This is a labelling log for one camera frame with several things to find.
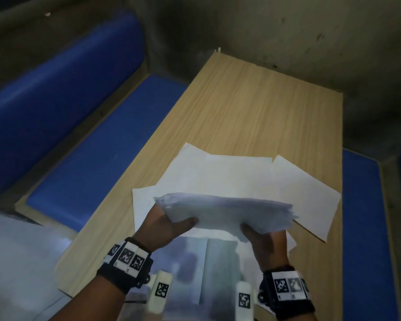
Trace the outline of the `person's white clothing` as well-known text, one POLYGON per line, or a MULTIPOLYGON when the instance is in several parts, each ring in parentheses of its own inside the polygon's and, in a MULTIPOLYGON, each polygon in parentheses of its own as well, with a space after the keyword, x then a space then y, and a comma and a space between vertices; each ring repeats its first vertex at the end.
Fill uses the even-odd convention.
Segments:
POLYGON ((53 271, 71 239, 0 214, 0 321, 48 321, 71 298, 53 271))

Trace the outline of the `person's left forearm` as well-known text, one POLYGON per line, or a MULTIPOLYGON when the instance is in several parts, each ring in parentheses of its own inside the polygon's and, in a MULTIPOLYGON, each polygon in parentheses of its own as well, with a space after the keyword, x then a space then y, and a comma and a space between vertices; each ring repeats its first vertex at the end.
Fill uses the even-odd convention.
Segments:
POLYGON ((102 276, 95 276, 49 321, 117 321, 126 295, 102 276))

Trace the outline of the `white paper sheet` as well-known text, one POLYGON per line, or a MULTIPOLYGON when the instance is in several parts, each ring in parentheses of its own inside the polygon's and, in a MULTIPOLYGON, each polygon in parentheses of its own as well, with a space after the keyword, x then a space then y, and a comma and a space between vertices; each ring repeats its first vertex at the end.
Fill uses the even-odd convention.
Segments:
POLYGON ((272 166, 280 201, 293 206, 299 225, 327 242, 341 194, 280 155, 272 166))
POLYGON ((278 200, 271 157, 207 155, 204 194, 278 200))
POLYGON ((208 153, 186 143, 155 186, 155 197, 169 193, 204 194, 208 153))
POLYGON ((148 212, 155 205, 155 192, 156 186, 149 186, 132 190, 135 232, 140 228, 148 212))
POLYGON ((237 283, 262 281, 250 243, 180 236, 152 259, 152 273, 173 276, 163 321, 235 321, 237 283))

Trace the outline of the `person's left hand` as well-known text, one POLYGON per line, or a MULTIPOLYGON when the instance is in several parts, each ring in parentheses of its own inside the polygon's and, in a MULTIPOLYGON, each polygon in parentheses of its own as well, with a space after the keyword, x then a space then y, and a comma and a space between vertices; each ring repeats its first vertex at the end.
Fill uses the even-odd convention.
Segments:
POLYGON ((155 204, 132 238, 151 253, 165 247, 186 232, 172 232, 172 221, 160 206, 155 204))

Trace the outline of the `black wristband with marker tags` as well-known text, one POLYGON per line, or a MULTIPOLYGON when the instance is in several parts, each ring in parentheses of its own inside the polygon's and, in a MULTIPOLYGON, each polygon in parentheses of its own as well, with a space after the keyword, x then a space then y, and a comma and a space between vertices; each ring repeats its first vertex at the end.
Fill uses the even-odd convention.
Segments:
POLYGON ((123 294, 150 281, 152 252, 133 237, 115 244, 106 254, 96 275, 109 281, 123 294))
POLYGON ((278 321, 315 315, 306 282, 291 265, 265 271, 257 299, 274 313, 278 321))

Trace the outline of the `person's right hand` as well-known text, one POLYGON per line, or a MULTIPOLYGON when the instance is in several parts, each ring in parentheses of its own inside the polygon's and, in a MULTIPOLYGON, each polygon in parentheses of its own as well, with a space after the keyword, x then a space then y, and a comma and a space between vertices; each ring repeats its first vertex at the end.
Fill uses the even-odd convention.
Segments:
POLYGON ((285 230, 265 233, 263 234, 262 243, 251 243, 251 246, 259 268, 263 273, 290 265, 285 230))

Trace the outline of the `blue bench seat cushion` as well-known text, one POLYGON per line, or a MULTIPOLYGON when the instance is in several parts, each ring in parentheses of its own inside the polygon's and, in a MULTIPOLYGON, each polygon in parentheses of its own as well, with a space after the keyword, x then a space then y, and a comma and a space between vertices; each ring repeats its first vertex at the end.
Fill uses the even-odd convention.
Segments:
POLYGON ((186 89, 149 75, 46 176, 27 205, 81 231, 186 89))
POLYGON ((343 150, 343 321, 399 321, 378 162, 343 150))

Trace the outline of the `stack of white papers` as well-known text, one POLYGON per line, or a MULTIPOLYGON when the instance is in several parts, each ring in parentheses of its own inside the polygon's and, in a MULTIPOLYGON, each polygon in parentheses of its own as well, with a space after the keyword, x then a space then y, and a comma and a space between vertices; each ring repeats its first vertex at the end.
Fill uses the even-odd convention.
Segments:
POLYGON ((298 218, 291 204, 264 199, 169 193, 154 200, 172 222, 198 219, 192 229, 182 234, 186 237, 246 243, 248 240, 240 229, 243 223, 264 234, 287 230, 298 218))

